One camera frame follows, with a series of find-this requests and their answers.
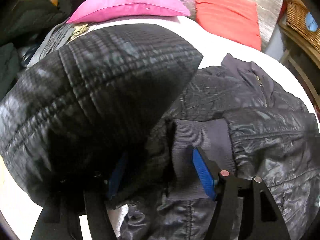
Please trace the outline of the black quilted puffer jacket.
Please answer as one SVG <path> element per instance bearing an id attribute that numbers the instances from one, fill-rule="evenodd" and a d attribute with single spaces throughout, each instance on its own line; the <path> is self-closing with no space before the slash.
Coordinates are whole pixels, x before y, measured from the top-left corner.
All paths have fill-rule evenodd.
<path id="1" fill-rule="evenodd" d="M 262 68 L 202 54 L 155 24 L 101 28 L 49 54 L 1 101 L 1 156 L 42 207 L 54 184 L 120 165 L 121 239 L 206 239 L 216 202 L 193 150 L 259 176 L 290 239 L 319 239 L 319 129 Z"/>

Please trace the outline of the grey folded clothes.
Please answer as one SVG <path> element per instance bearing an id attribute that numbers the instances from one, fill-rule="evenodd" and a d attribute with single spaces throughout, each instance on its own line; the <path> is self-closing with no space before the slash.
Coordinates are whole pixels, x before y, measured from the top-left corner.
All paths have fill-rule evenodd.
<path id="1" fill-rule="evenodd" d="M 78 36 L 86 33 L 90 27 L 89 23 L 72 24 L 66 23 L 66 21 L 56 25 L 46 35 L 39 48 L 35 51 L 27 64 L 27 68 L 30 68 L 48 54 L 60 49 L 68 42 L 71 42 Z"/>

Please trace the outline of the dark clothes pile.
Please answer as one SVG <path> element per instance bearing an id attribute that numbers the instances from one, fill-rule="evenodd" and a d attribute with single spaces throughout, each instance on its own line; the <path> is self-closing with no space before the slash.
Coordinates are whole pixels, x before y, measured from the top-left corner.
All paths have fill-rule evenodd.
<path id="1" fill-rule="evenodd" d="M 1 20 L 1 98 L 21 70 L 18 50 L 40 44 L 48 31 L 67 17 L 50 0 L 25 0 Z"/>

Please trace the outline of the white textured bedspread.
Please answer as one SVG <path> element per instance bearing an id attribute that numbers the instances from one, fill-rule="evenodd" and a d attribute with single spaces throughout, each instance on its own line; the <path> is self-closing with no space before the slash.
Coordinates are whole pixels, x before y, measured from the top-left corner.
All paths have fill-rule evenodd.
<path id="1" fill-rule="evenodd" d="M 248 46 L 205 31 L 195 21 L 179 17 L 132 16 L 114 19 L 90 27 L 89 31 L 124 24 L 156 24 L 173 31 L 191 43 L 202 55 L 200 68 L 219 66 L 227 54 L 241 61 L 256 63 L 287 92 L 300 98 L 310 113 L 315 109 L 293 74 L 276 59 Z M 1 163 L 1 212 L 18 239 L 30 239 L 41 207 L 35 204 L 16 184 L 4 163 Z"/>

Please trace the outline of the wooden shelf unit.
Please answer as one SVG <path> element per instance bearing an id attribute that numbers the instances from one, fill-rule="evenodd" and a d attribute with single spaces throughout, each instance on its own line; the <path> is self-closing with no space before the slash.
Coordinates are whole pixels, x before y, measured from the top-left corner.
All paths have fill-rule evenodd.
<path id="1" fill-rule="evenodd" d="M 302 5 L 302 0 L 295 0 Z M 279 28 L 284 38 L 285 51 L 280 59 L 298 79 L 305 89 L 313 106 L 319 108 L 319 52 L 299 33 L 286 23 L 286 11 L 281 20 L 279 20 Z M 319 27 L 319 23 L 315 22 L 310 11 L 306 16 L 308 29 L 315 31 Z"/>

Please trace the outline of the red pillow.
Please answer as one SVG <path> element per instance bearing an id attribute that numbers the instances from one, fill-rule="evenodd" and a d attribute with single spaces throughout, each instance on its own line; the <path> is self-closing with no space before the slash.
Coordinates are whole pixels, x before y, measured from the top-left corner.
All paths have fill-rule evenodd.
<path id="1" fill-rule="evenodd" d="M 248 0 L 195 0 L 196 22 L 207 32 L 261 50 L 257 4 Z"/>

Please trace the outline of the wicker basket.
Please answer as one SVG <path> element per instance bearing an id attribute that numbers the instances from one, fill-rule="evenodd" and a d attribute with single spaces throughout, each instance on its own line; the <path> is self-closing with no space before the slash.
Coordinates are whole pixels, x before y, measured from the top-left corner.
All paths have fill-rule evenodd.
<path id="1" fill-rule="evenodd" d="M 287 1 L 286 23 L 299 35 L 304 37 L 319 52 L 319 27 L 315 31 L 308 29 L 306 16 L 307 8 L 295 0 Z"/>

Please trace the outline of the pink pillow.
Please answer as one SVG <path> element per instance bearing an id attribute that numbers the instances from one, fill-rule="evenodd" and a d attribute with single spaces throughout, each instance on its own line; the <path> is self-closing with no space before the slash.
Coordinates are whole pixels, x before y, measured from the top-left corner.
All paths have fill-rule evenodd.
<path id="1" fill-rule="evenodd" d="M 189 17 L 191 13 L 180 0 L 85 0 L 67 22 L 105 22 L 138 15 Z"/>

